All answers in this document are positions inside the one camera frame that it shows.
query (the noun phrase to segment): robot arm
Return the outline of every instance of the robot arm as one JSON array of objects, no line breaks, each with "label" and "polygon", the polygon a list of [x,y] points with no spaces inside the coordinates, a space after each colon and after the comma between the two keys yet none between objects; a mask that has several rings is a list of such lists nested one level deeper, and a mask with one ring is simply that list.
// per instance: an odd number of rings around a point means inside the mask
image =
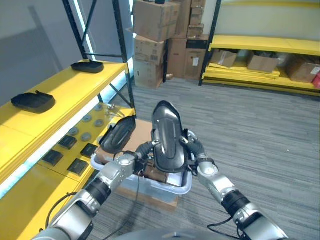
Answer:
[{"label": "robot arm", "polygon": [[95,179],[78,192],[51,220],[47,229],[34,240],[84,240],[93,229],[92,218],[102,204],[126,178],[144,171],[146,157],[157,141],[146,142],[136,152],[128,152],[107,163]]},{"label": "robot arm", "polygon": [[282,240],[288,236],[254,203],[251,203],[234,184],[207,158],[202,143],[195,139],[188,141],[184,137],[181,142],[196,156],[199,181],[215,200],[232,216],[237,227],[250,240]]}]

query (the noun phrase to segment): white plastic bin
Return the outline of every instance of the white plastic bin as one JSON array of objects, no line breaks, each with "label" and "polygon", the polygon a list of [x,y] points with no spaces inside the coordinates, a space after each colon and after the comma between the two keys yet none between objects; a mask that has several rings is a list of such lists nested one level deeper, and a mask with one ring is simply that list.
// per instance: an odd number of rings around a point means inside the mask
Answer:
[{"label": "white plastic bin", "polygon": [[[104,165],[96,162],[96,154],[91,157],[91,165],[94,169],[101,171]],[[148,178],[140,178],[139,192],[148,196],[157,198],[165,203],[172,203],[178,195],[187,194],[192,187],[191,172],[184,173],[169,173],[168,180],[175,182],[177,185],[173,186],[166,183],[158,182]],[[129,189],[133,192],[137,191],[138,176],[131,175],[121,184],[121,187]]]}]

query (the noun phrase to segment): yellow shelf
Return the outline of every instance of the yellow shelf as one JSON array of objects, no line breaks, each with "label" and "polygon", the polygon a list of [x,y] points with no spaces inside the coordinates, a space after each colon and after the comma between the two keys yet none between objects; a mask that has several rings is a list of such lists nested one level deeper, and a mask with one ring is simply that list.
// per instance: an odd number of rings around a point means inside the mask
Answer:
[{"label": "yellow shelf", "polygon": [[[97,137],[103,136],[108,126],[117,123],[122,117],[106,114],[107,106],[103,103],[103,110],[91,110],[92,119],[89,122],[80,121],[76,127],[79,132],[77,142],[70,149],[60,147],[58,144],[52,149],[63,154],[63,158],[55,165],[40,160],[25,176],[0,200],[1,222],[0,239],[25,240],[34,237],[40,228],[45,228],[45,221],[50,208],[66,193],[78,192],[83,188],[94,169],[90,165],[90,158],[80,154],[88,144],[98,145]],[[131,108],[117,107],[126,117],[135,115]],[[104,121],[103,126],[95,127],[97,119]],[[81,135],[89,132],[92,138],[88,142],[81,141]],[[78,176],[67,169],[76,159],[88,163],[88,167]],[[56,207],[51,214],[53,217],[67,201],[65,200]]]},{"label": "yellow shelf", "polygon": [[[78,182],[36,164],[0,200],[0,239],[32,239],[45,222],[51,207]],[[52,213],[56,214],[66,200]]]},{"label": "yellow shelf", "polygon": [[4,126],[0,134],[9,136],[0,143],[0,156],[5,156],[0,158],[0,184],[112,80],[123,71],[128,72],[126,63],[103,64],[104,70],[99,73],[78,72],[69,67],[28,90],[54,96],[55,105],[44,113],[26,112],[11,102],[0,107],[0,126]]},{"label": "yellow shelf", "polygon": [[215,35],[214,49],[245,49],[320,56],[320,41],[262,36]]},{"label": "yellow shelf", "polygon": [[226,84],[320,96],[320,89],[316,89],[312,83],[291,81],[281,68],[279,69],[280,77],[277,79],[231,73],[228,69],[225,69],[225,72],[221,70],[223,69],[215,71],[215,67],[208,66],[203,74],[203,82],[207,84]]},{"label": "yellow shelf", "polygon": [[279,1],[279,0],[223,0],[223,6],[274,6],[274,7],[303,7],[319,8],[318,2],[312,1]]}]

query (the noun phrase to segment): brown cardboard box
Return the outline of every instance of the brown cardboard box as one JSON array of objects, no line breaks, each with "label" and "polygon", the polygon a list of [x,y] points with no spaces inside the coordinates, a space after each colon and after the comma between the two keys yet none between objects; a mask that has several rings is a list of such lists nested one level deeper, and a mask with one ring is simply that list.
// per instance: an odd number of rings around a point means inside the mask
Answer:
[{"label": "brown cardboard box", "polygon": [[170,2],[180,4],[179,17],[176,22],[173,38],[186,39],[190,19],[191,0],[170,0]]},{"label": "brown cardboard box", "polygon": [[147,61],[160,65],[164,55],[165,42],[157,42],[137,35],[134,40],[134,57],[136,60]]},{"label": "brown cardboard box", "polygon": [[208,35],[202,35],[199,39],[191,38],[187,40],[184,61],[185,79],[200,79],[207,51],[208,37]]},{"label": "brown cardboard box", "polygon": [[185,51],[184,78],[199,80],[202,64],[206,55],[205,49],[187,48]]},{"label": "brown cardboard box", "polygon": [[194,7],[191,8],[191,15],[203,15],[204,14],[204,8],[203,7]]},{"label": "brown cardboard box", "polygon": [[206,5],[206,0],[192,0],[191,7],[192,8],[204,8]]},{"label": "brown cardboard box", "polygon": [[163,81],[163,65],[134,59],[134,81],[138,87],[156,89]]},{"label": "brown cardboard box", "polygon": [[237,53],[216,48],[214,49],[210,62],[231,68],[236,61],[236,58]]},{"label": "brown cardboard box", "polygon": [[180,5],[174,2],[156,4],[136,0],[133,6],[133,31],[156,42],[172,38],[176,33]]},{"label": "brown cardboard box", "polygon": [[[128,143],[124,146],[123,151],[135,152],[140,144],[151,141],[152,123],[136,119],[135,124],[135,130]],[[95,154],[97,159],[103,164],[108,163],[106,158],[112,159],[114,157],[113,154],[103,151],[100,147],[96,150]],[[166,183],[168,175],[156,169],[153,163],[148,162],[144,176],[161,183]]]},{"label": "brown cardboard box", "polygon": [[247,68],[250,70],[258,70],[267,73],[272,73],[278,64],[278,58],[271,58],[265,56],[255,55],[253,51],[250,51],[247,59]]},{"label": "brown cardboard box", "polygon": [[203,16],[203,7],[195,7],[191,9],[190,25],[200,25]]},{"label": "brown cardboard box", "polygon": [[175,78],[183,78],[185,70],[187,39],[169,39],[168,46],[168,74]]},{"label": "brown cardboard box", "polygon": [[189,38],[200,38],[202,36],[202,33],[204,31],[204,25],[190,25],[188,27],[188,39]]},{"label": "brown cardboard box", "polygon": [[292,81],[311,83],[320,72],[320,59],[318,56],[293,55],[285,71]]}]

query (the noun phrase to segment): red object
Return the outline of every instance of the red object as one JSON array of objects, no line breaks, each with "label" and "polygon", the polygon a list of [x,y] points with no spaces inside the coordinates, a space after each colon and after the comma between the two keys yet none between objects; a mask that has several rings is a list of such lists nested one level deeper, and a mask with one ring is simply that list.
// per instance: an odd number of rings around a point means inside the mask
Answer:
[{"label": "red object", "polygon": [[320,89],[320,72],[315,76],[312,83],[316,89]]}]

